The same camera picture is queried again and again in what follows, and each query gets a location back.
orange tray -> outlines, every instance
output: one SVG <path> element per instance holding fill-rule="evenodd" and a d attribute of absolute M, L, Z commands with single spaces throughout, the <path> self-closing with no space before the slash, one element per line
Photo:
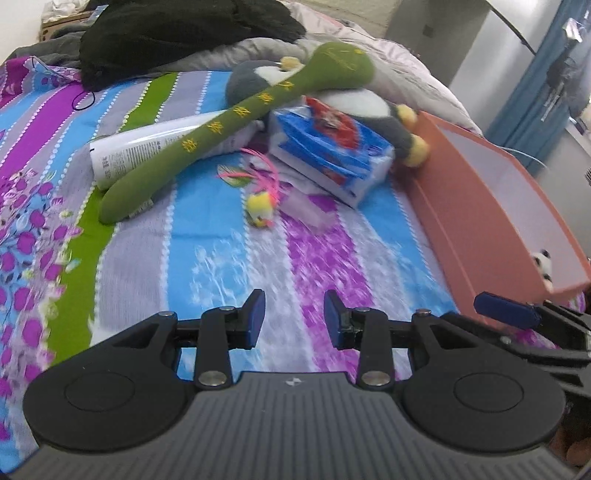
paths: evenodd
<path fill-rule="evenodd" d="M 474 311 L 482 291 L 558 303 L 591 284 L 583 250 L 515 157 L 424 112 L 415 133 L 430 158 L 402 180 L 461 313 L 494 325 Z M 552 257 L 552 292 L 531 259 L 542 249 Z"/>

floral pattern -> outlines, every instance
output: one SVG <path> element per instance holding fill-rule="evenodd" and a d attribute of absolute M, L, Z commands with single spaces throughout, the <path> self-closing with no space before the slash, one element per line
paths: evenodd
<path fill-rule="evenodd" d="M 203 311 L 220 305 L 241 305 L 248 289 L 246 262 L 240 258 L 242 235 L 232 231 L 232 239 L 216 240 L 206 249 L 195 249 L 191 282 L 191 302 Z"/>
<path fill-rule="evenodd" d="M 53 195 L 53 177 L 28 170 L 2 184 L 8 191 L 0 210 L 0 396 L 7 404 L 20 404 L 27 385 L 53 360 L 47 323 L 64 291 L 62 268 L 73 263 L 62 247 L 82 233 L 64 222 L 71 213 Z M 0 440 L 8 436 L 0 423 Z"/>

gray stripe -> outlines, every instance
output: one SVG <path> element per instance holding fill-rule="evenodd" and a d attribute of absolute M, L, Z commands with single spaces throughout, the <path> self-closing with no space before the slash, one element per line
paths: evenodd
<path fill-rule="evenodd" d="M 410 321 L 411 312 L 398 273 L 393 252 L 381 241 L 369 222 L 356 210 L 338 204 L 341 223 L 353 240 L 357 257 L 374 298 L 374 308 L 385 312 L 391 320 Z M 395 348 L 396 378 L 411 375 L 405 349 Z"/>
<path fill-rule="evenodd" d="M 8 155 L 8 152 L 12 150 L 13 146 L 18 142 L 21 136 L 24 134 L 27 124 L 34 121 L 33 113 L 41 108 L 41 105 L 48 101 L 57 92 L 61 91 L 61 88 L 51 90 L 44 95 L 41 95 L 33 104 L 26 110 L 14 124 L 6 130 L 4 139 L 0 142 L 0 160 L 4 162 L 4 158 Z"/>
<path fill-rule="evenodd" d="M 314 372 L 314 352 L 295 294 L 285 226 L 283 222 L 271 229 L 247 226 L 246 233 L 250 283 L 267 296 L 265 322 L 256 343 L 263 370 Z"/>
<path fill-rule="evenodd" d="M 109 113 L 105 115 L 99 124 L 95 137 L 104 137 L 117 133 L 121 128 L 125 115 L 138 103 L 139 97 L 148 86 L 148 83 L 136 83 L 122 90 Z"/>
<path fill-rule="evenodd" d="M 158 122 L 195 115 L 206 79 L 207 72 L 179 73 L 174 90 L 158 116 Z"/>
<path fill-rule="evenodd" d="M 206 72 L 182 74 L 163 103 L 158 120 L 194 115 L 206 77 Z M 166 304 L 160 276 L 162 262 L 168 261 L 163 258 L 163 242 L 173 187 L 166 188 L 154 200 L 150 210 L 119 224 L 102 255 L 100 276 L 108 281 L 97 285 L 95 322 L 108 332 L 119 332 Z M 141 239 L 141 249 L 138 249 L 138 239 Z"/>
<path fill-rule="evenodd" d="M 154 206 L 118 224 L 104 250 L 95 321 L 120 332 L 161 310 L 160 262 L 162 238 L 172 187 Z"/>

blue stripe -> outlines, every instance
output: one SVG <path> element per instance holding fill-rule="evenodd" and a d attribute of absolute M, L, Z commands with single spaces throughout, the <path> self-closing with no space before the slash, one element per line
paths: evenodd
<path fill-rule="evenodd" d="M 212 72 L 200 113 L 226 108 L 229 72 Z M 195 162 L 177 177 L 168 258 L 168 307 L 180 319 L 223 305 L 240 306 L 250 293 L 242 192 L 216 178 L 217 165 L 238 165 L 239 154 Z M 183 349 L 178 375 L 193 376 L 195 349 Z M 259 370 L 257 351 L 231 351 L 235 379 Z"/>
<path fill-rule="evenodd" d="M 38 91 L 31 92 L 26 95 L 23 94 L 20 95 L 21 99 L 18 102 L 9 103 L 0 109 L 0 131 L 9 130 L 10 127 L 12 127 L 14 123 L 20 117 L 22 117 L 23 114 L 25 114 L 25 112 L 29 110 L 42 95 L 47 95 L 47 98 L 49 98 L 51 94 Z"/>
<path fill-rule="evenodd" d="M 96 95 L 96 104 L 88 110 L 82 111 L 72 120 L 61 143 L 55 147 L 57 152 L 50 166 L 51 171 L 56 172 L 55 179 L 60 178 L 68 159 L 92 139 L 99 120 L 110 107 L 115 96 L 133 84 L 134 82 L 118 84 L 110 88 L 104 98 L 102 97 L 104 92 Z"/>
<path fill-rule="evenodd" d="M 441 315 L 457 310 L 450 294 L 429 273 L 412 227 L 389 183 L 374 187 L 359 210 L 392 250 L 411 311 L 428 308 Z"/>

stuffed penguin toy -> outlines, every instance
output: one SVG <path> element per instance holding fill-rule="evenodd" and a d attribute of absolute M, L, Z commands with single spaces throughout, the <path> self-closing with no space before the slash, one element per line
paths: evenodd
<path fill-rule="evenodd" d="M 298 59 L 283 57 L 281 64 L 251 60 L 236 66 L 226 85 L 228 105 L 282 82 L 303 68 Z M 346 113 L 394 146 L 396 159 L 408 167 L 418 167 L 428 157 L 429 147 L 419 136 L 410 133 L 417 114 L 406 105 L 393 105 L 367 89 L 323 90 L 311 94 L 321 102 Z"/>

